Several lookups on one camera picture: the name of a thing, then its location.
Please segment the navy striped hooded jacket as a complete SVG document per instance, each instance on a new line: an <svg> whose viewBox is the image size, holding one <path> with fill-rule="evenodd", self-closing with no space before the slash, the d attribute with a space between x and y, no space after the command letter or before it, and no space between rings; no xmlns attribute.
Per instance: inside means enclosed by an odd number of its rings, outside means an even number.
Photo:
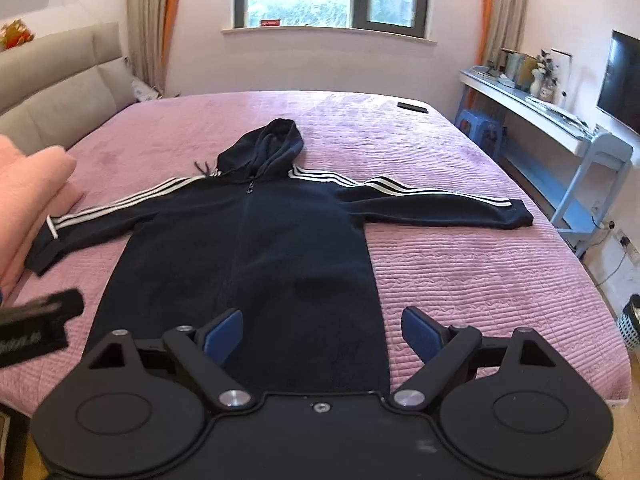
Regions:
<svg viewBox="0 0 640 480"><path fill-rule="evenodd" d="M194 177L47 218L26 266L43 274L72 252L127 235L89 346L120 328L155 339L236 309L244 334L226 367L249 392L387 392L366 225L513 230L533 216L512 198L300 168L303 146L294 122L276 119Z"/></svg>

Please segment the pink quilted bedspread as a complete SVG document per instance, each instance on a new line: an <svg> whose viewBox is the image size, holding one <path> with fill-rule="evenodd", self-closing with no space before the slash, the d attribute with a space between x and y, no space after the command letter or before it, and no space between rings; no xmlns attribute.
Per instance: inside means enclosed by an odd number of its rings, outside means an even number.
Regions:
<svg viewBox="0 0 640 480"><path fill-rule="evenodd" d="M321 91L206 94L131 105L70 151L81 206L103 205L194 174L247 131L296 122L299 163L357 181L391 177L411 186L519 198L521 189L434 107L399 107L394 96ZM611 404L631 393L627 351L590 276L540 211L528 229L366 229L390 356L401 384L419 366L400 334L417 306L444 324L490 336L528 326L546 338Z"/></svg>

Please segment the white mesh waste basket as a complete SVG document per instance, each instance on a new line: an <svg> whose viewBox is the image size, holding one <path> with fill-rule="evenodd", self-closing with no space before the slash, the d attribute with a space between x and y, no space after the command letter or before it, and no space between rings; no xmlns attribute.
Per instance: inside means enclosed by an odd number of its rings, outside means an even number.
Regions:
<svg viewBox="0 0 640 480"><path fill-rule="evenodd" d="M635 352L640 347L640 296L633 294L623 307L623 311L617 318L616 326L622 336L625 347Z"/></svg>

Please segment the blue plastic stool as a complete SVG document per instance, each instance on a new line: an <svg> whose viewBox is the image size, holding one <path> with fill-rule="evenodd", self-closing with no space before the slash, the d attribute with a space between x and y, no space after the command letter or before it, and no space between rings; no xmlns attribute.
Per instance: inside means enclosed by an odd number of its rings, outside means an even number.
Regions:
<svg viewBox="0 0 640 480"><path fill-rule="evenodd" d="M457 114L454 124L460 130L466 126L466 136L495 162L498 162L504 140L506 140L506 129L497 119L480 110L465 108Z"/></svg>

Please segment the black remote on bed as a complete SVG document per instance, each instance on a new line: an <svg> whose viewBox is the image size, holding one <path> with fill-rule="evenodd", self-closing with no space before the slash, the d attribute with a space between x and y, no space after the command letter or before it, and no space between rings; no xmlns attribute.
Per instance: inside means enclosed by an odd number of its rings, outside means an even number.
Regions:
<svg viewBox="0 0 640 480"><path fill-rule="evenodd" d="M428 114L428 108L416 104L406 103L406 102L398 102L397 107L402 110L410 110L410 112L416 112L420 114Z"/></svg>

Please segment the light blue console shelf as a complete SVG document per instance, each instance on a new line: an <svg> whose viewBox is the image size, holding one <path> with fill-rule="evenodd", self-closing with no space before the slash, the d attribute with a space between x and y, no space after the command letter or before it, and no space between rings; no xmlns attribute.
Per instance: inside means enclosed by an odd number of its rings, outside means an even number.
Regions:
<svg viewBox="0 0 640 480"><path fill-rule="evenodd" d="M495 104L498 121L506 128L500 159L515 170L550 206L550 222L580 258L597 244L597 230L623 188L631 170L634 149L614 134L586 133L536 103L524 91L500 84L481 67L460 72L464 94L476 91ZM602 197L592 209L579 203L594 172L604 170Z"/></svg>

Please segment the beige padded headboard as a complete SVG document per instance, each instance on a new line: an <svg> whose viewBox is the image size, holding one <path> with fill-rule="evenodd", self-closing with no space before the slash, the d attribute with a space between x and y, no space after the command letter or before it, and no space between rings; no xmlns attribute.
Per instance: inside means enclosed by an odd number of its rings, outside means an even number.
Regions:
<svg viewBox="0 0 640 480"><path fill-rule="evenodd" d="M115 22L1 53L1 134L26 155L70 148L135 102Z"/></svg>

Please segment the white bedside items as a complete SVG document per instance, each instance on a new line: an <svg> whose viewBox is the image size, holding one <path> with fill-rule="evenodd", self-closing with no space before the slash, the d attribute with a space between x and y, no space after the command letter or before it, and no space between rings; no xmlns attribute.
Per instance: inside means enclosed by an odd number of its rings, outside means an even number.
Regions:
<svg viewBox="0 0 640 480"><path fill-rule="evenodd" d="M138 102L159 100L162 97L162 92L150 87L137 77L131 79L131 85L132 90L134 90L134 97Z"/></svg>

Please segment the white vase with flowers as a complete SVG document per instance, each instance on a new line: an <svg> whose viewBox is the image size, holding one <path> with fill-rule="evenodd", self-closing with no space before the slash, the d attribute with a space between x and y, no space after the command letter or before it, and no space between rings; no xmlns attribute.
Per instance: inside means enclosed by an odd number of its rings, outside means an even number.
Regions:
<svg viewBox="0 0 640 480"><path fill-rule="evenodd" d="M532 76L534 81L529 87L529 94L538 100L552 102L558 86L558 68L549 51L540 50Z"/></svg>

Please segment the books on shelf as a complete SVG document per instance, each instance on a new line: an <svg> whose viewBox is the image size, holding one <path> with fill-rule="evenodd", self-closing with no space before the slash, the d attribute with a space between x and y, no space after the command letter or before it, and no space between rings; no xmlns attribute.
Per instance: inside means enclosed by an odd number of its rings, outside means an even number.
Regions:
<svg viewBox="0 0 640 480"><path fill-rule="evenodd" d="M509 88L528 91L534 82L533 70L537 67L537 60L533 56L503 49L504 66L498 81Z"/></svg>

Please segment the right beige orange curtain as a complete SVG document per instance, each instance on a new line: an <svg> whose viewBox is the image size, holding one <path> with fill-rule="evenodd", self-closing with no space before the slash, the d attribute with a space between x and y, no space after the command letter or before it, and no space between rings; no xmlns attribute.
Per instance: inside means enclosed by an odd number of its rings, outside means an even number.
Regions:
<svg viewBox="0 0 640 480"><path fill-rule="evenodd" d="M503 48L521 47L526 8L527 0L482 0L477 64L496 66Z"/></svg>

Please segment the beige orange curtain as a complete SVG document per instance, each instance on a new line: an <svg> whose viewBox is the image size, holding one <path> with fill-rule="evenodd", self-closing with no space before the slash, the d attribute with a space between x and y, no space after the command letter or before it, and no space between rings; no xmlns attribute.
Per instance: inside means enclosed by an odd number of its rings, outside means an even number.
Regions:
<svg viewBox="0 0 640 480"><path fill-rule="evenodd" d="M179 0L127 0L129 59L134 76L165 90Z"/></svg>
<svg viewBox="0 0 640 480"><path fill-rule="evenodd" d="M496 66L503 48L521 47L526 8L527 0L482 0L477 64Z"/></svg>

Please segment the left beige orange curtain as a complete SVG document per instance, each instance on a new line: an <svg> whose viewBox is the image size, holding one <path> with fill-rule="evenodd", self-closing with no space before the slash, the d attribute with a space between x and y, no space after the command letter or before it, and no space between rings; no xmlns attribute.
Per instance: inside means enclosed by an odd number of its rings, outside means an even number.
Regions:
<svg viewBox="0 0 640 480"><path fill-rule="evenodd" d="M127 0L129 59L134 76L165 90L179 0Z"/></svg>

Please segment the red orange wall decoration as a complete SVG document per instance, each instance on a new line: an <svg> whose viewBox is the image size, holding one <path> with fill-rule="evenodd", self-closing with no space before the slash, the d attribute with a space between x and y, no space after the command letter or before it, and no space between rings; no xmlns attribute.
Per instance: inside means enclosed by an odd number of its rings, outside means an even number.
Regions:
<svg viewBox="0 0 640 480"><path fill-rule="evenodd" d="M1 50L9 50L19 47L26 42L35 39L34 33L26 26L22 20L15 20L4 24L0 29Z"/></svg>

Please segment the black wall television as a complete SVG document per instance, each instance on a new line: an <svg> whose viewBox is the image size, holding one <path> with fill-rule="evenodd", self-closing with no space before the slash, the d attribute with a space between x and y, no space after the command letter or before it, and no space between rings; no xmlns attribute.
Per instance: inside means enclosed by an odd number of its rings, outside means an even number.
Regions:
<svg viewBox="0 0 640 480"><path fill-rule="evenodd" d="M597 107L634 133L640 126L640 41L612 31Z"/></svg>

